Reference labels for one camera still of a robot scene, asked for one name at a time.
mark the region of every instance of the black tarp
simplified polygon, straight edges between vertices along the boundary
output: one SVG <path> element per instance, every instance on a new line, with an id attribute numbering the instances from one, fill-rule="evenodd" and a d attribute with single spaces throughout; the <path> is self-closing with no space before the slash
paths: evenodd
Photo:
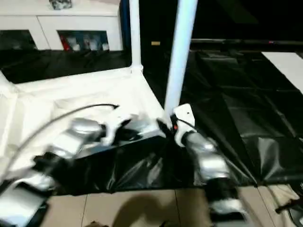
<path id="1" fill-rule="evenodd" d="M 163 105 L 169 52 L 144 55 L 144 76 Z M 0 52 L 12 82 L 125 67 L 122 52 Z M 238 185 L 303 180 L 303 96 L 259 52 L 190 52 L 181 103 L 216 140 Z M 61 193 L 83 194 L 199 186 L 191 160 L 161 137 L 77 160 Z"/>

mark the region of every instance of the floor tile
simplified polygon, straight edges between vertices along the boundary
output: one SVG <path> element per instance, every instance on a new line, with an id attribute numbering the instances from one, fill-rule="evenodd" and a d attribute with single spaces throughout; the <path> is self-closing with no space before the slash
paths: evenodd
<path id="1" fill-rule="evenodd" d="M 256 227 L 274 227 L 269 212 L 255 187 L 240 188 L 240 195 L 246 211 Z"/>
<path id="2" fill-rule="evenodd" d="M 81 227 L 86 195 L 54 196 L 41 227 Z"/>
<path id="3" fill-rule="evenodd" d="M 241 188 L 240 194 L 256 227 L 274 227 L 267 208 L 256 188 Z M 211 226 L 204 191 L 200 189 L 177 190 L 177 201 L 182 227 Z"/>
<path id="4" fill-rule="evenodd" d="M 88 195 L 82 226 L 98 221 L 110 227 L 159 227 L 178 223 L 174 190 Z"/>
<path id="5" fill-rule="evenodd" d="M 290 199 L 298 199 L 298 196 L 287 185 L 273 185 L 268 187 L 258 188 L 264 203 L 269 211 L 269 214 L 276 227 L 295 227 L 291 221 L 288 212 L 283 211 L 277 214 L 275 209 L 278 204 L 284 205 Z"/>
<path id="6" fill-rule="evenodd" d="M 208 227 L 211 221 L 208 205 L 201 189 L 176 190 L 182 227 Z"/>

